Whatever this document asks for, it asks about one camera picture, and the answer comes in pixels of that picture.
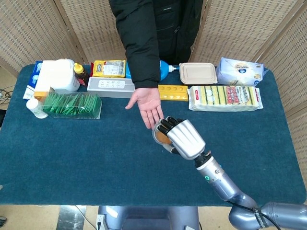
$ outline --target person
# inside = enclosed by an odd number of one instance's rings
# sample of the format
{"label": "person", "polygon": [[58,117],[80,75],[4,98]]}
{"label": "person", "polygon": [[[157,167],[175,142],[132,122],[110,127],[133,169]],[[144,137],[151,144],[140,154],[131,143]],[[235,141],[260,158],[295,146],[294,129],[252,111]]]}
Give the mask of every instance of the person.
{"label": "person", "polygon": [[163,118],[158,82],[160,60],[187,62],[201,18],[202,0],[109,0],[126,49],[135,91],[126,106],[138,104],[148,129]]}

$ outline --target blue bottle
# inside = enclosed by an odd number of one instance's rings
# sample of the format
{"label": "blue bottle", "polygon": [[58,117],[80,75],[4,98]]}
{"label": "blue bottle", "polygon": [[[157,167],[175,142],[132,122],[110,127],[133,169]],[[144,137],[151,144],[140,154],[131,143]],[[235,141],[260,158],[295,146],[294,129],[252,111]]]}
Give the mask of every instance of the blue bottle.
{"label": "blue bottle", "polygon": [[[168,73],[173,72],[174,70],[179,70],[179,67],[174,67],[168,65],[165,61],[160,60],[160,71],[161,71],[161,81],[166,78]],[[128,67],[128,62],[126,62],[126,78],[131,78],[130,70]]]}

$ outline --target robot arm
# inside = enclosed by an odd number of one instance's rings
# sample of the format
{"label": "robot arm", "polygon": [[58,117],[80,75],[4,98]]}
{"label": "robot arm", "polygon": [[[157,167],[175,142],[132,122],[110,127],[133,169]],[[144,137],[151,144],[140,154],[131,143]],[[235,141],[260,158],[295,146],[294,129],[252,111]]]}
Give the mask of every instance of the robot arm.
{"label": "robot arm", "polygon": [[[168,137],[167,141],[161,138],[161,133]],[[236,229],[257,230],[276,226],[277,229],[307,230],[306,205],[267,203],[259,208],[229,178],[211,153],[204,153],[205,142],[189,120],[162,119],[153,130],[153,138],[169,152],[195,161],[196,169],[218,196],[233,205],[229,221]]]}

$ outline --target human hand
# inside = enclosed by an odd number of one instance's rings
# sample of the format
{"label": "human hand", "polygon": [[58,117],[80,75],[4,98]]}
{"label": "human hand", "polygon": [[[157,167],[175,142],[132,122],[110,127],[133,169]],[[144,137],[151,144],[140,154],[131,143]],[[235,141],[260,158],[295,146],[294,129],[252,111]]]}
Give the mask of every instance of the human hand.
{"label": "human hand", "polygon": [[160,118],[163,118],[159,90],[157,88],[136,89],[125,108],[131,109],[136,102],[146,127],[153,129]]}

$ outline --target woven screen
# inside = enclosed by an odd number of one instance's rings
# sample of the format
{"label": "woven screen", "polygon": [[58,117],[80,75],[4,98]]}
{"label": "woven screen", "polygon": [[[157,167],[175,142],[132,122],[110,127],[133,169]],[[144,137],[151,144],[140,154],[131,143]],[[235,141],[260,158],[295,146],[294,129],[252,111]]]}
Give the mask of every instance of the woven screen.
{"label": "woven screen", "polygon": [[82,61],[51,0],[2,0],[0,50],[1,59],[15,73],[37,60]]}
{"label": "woven screen", "polygon": [[214,0],[191,61],[252,60],[296,0]]}
{"label": "woven screen", "polygon": [[108,0],[60,0],[89,62],[126,59]]}
{"label": "woven screen", "polygon": [[307,7],[260,61],[274,72],[286,112],[307,107]]}
{"label": "woven screen", "polygon": [[296,157],[307,188],[307,113],[288,122]]}

